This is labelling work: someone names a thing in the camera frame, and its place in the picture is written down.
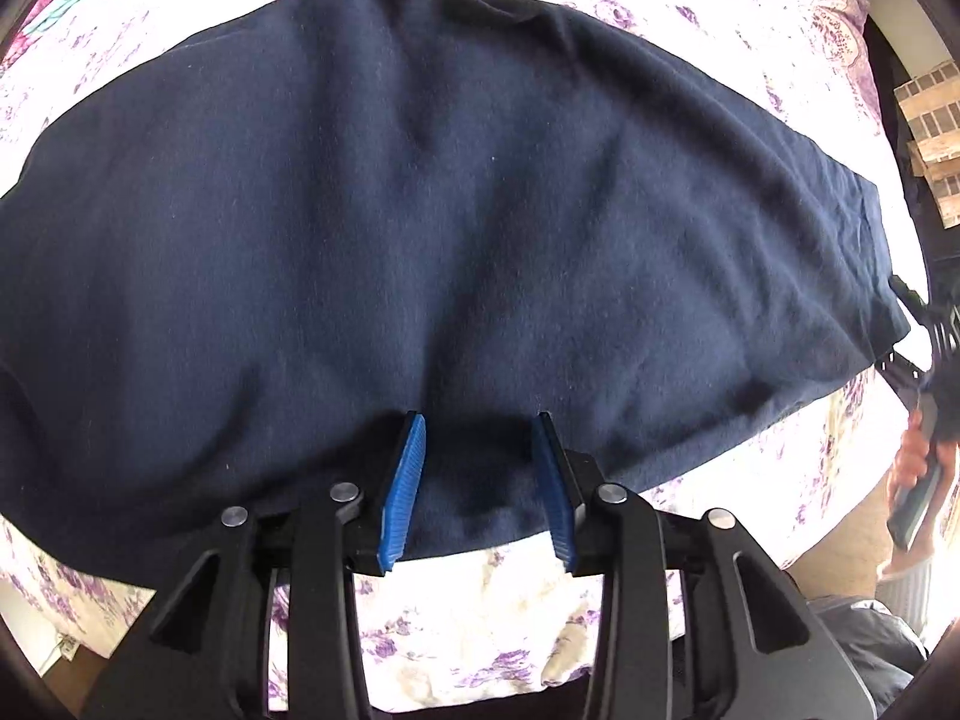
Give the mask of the person's right hand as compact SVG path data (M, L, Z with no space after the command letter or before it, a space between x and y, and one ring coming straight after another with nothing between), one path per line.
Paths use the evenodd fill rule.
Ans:
M914 410L908 418L907 430L901 436L900 449L896 450L892 468L887 483L889 502L893 502L898 493L906 493L932 472L929 466L929 454L934 454L942 472L939 484L935 486L935 494L947 494L955 479L955 463L957 463L957 442L931 442L924 437L921 427L924 426L923 413Z

